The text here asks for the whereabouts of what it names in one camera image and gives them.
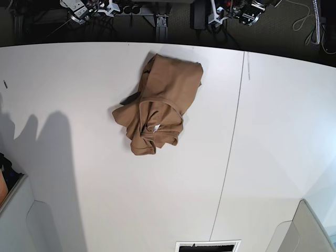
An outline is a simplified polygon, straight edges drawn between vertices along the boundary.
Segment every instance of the white table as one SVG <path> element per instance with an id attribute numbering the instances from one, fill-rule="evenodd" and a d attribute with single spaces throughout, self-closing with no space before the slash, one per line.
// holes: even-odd
<path id="1" fill-rule="evenodd" d="M 109 114 L 156 53 L 200 62 L 202 86 L 178 145 L 134 156 Z M 0 80 L 8 85 L 0 85 L 2 146 L 30 176 L 35 199 L 51 207 L 63 252 L 168 252 L 176 241 L 210 239 L 265 251 L 335 154 L 336 141 L 317 140 L 321 131 L 336 136 L 335 76 L 325 66 L 205 47 L 0 48 Z M 302 131 L 320 119 L 311 112 L 317 104 L 327 122 Z M 314 141 L 302 142 L 306 134 Z M 320 152 L 309 155 L 316 144 Z"/>

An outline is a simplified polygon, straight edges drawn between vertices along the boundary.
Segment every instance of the crumpled garment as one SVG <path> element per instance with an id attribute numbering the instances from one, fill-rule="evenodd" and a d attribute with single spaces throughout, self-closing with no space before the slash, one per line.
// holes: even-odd
<path id="1" fill-rule="evenodd" d="M 145 66 L 139 97 L 112 112 L 127 128 L 135 155 L 155 154 L 165 143 L 177 145 L 183 114 L 201 85 L 201 64 L 155 55 Z"/>

